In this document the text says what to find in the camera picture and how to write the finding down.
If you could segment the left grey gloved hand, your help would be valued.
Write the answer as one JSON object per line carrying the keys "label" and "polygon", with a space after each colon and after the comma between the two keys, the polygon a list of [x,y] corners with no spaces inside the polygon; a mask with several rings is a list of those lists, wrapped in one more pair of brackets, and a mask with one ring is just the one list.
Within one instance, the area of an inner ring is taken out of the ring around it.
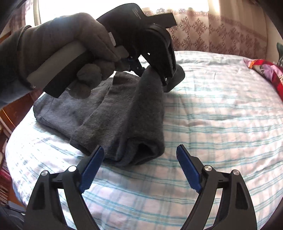
{"label": "left grey gloved hand", "polygon": [[63,16],[37,27],[28,28],[19,43],[19,69],[27,78],[62,47],[78,41],[94,56],[85,64],[67,88],[71,97],[86,99],[91,90],[114,71],[128,70],[122,61],[129,54],[123,47],[114,47],[106,28],[87,13]]}

